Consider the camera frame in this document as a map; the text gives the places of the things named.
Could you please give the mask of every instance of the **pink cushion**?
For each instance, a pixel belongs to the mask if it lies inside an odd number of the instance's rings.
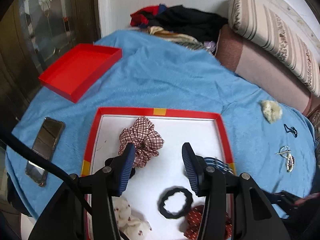
[[[308,114],[310,91],[279,60],[234,33],[228,25],[220,31],[216,58],[229,70],[263,88],[278,102]]]

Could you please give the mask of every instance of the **blue fleece blanket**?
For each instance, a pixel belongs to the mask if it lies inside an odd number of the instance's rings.
[[[66,127],[52,162],[67,173],[80,173],[92,120],[99,106],[188,109],[222,113],[237,173],[248,172],[268,191],[286,190],[305,196],[315,172],[314,129],[302,114],[281,105],[283,117],[269,124],[260,101],[273,99],[258,86],[220,65],[206,51],[190,51],[134,31],[117,31],[96,44],[120,47],[123,57],[74,104],[47,88],[32,100],[13,134],[32,147],[43,119],[49,116]],[[294,126],[298,137],[286,133]],[[291,173],[275,155],[288,145],[295,158]],[[48,174],[39,187],[26,174],[27,161],[7,150],[6,168],[33,217],[37,218],[61,180]]]

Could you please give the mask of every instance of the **phone screen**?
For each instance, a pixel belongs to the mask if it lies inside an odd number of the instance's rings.
[[[46,117],[33,143],[32,149],[50,161],[63,128],[63,122]],[[28,161],[26,166],[26,174],[38,183],[39,186],[43,187],[45,185],[47,171],[30,161]]]

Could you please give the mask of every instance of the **pile of clothes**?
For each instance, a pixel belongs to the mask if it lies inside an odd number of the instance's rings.
[[[167,8],[164,4],[149,6],[130,15],[131,26],[146,29],[154,35],[185,46],[205,49],[214,54],[219,31],[228,19],[216,14],[185,8],[182,5]]]

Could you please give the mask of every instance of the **plaid scrunchie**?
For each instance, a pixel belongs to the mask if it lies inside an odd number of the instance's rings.
[[[125,128],[119,135],[119,155],[122,155],[127,143],[133,143],[136,155],[133,168],[143,168],[152,156],[158,156],[164,140],[154,130],[155,125],[145,116],[140,116],[129,129]]]

